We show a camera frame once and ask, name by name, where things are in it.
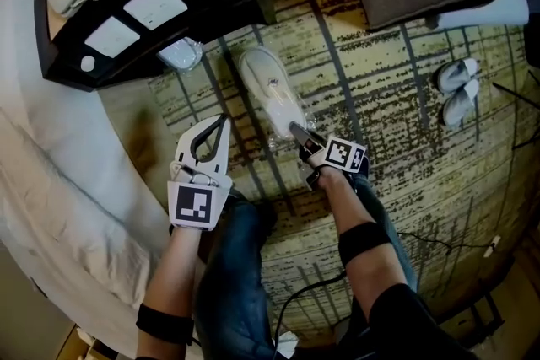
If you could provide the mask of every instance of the patterned carpet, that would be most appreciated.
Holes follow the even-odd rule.
[[[176,140],[197,121],[221,112],[234,119],[229,173],[250,199],[268,199],[278,213],[263,250],[263,279],[274,313],[289,295],[341,270],[337,235],[321,193],[304,188],[297,148],[276,142],[257,102],[236,71],[240,53],[263,44],[285,63],[292,84],[316,120],[317,131],[365,143],[371,179],[418,273],[419,291],[442,313],[479,289],[505,264],[525,228],[537,190],[534,146],[512,152],[535,131],[532,107],[493,82],[538,100],[527,73],[521,28],[466,27],[431,32],[410,22],[367,33],[360,0],[274,0],[278,23],[237,30],[205,46],[189,75],[100,91],[111,122],[141,176],[166,202],[167,164]],[[446,97],[432,84],[436,69],[473,56],[481,62],[476,110],[459,127],[440,124]],[[483,259],[502,236],[499,254]],[[286,328],[321,343],[350,312],[346,282],[293,302]]]

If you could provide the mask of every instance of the power cord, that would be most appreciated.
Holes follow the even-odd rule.
[[[492,243],[492,244],[456,244],[456,245],[452,245],[452,244],[446,243],[445,241],[442,241],[442,240],[425,239],[425,238],[420,237],[419,235],[414,234],[414,233],[406,233],[406,232],[403,232],[403,231],[398,231],[397,234],[399,234],[401,236],[414,237],[415,239],[420,240],[420,241],[425,242],[425,243],[442,244],[448,249],[448,251],[446,252],[446,255],[451,254],[451,252],[455,248],[473,248],[473,249],[491,248],[491,249],[493,249],[494,253],[501,252],[501,251],[495,250],[495,243]],[[301,296],[303,293],[306,293],[306,292],[308,292],[308,291],[310,291],[312,289],[325,287],[326,285],[330,285],[330,284],[333,284],[335,282],[339,282],[342,279],[344,279],[346,276],[347,276],[347,272],[344,271],[343,273],[341,273],[340,275],[338,275],[336,277],[333,277],[332,279],[327,279],[326,281],[320,281],[320,282],[317,282],[317,283],[313,283],[311,285],[308,285],[307,287],[302,288],[297,293],[294,293],[292,296],[290,296],[287,299],[287,301],[285,302],[285,304],[281,308],[281,312],[280,312],[279,317],[278,317],[278,324],[276,325],[276,331],[274,333],[274,338],[273,339],[275,340],[276,346],[274,347],[274,350],[273,350],[272,360],[275,360],[276,356],[278,355],[279,328],[281,327],[281,323],[282,323],[282,321],[284,319],[285,310],[287,309],[287,306],[289,306],[290,302],[292,302],[293,300],[295,300],[296,298]]]

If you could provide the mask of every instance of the jeans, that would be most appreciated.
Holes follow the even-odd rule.
[[[356,183],[359,199],[388,233],[408,284],[416,290],[413,268],[384,207],[365,177],[358,176]],[[272,359],[267,296],[261,281],[261,248],[266,237],[267,228],[252,204],[240,201],[230,209],[195,303],[195,325],[205,360]],[[356,344],[367,333],[365,317],[354,301],[343,345]],[[279,354],[276,358],[284,359]]]

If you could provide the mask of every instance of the bed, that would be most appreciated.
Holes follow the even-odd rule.
[[[97,93],[41,77],[32,0],[0,0],[0,239],[71,320],[134,357],[168,218]]]

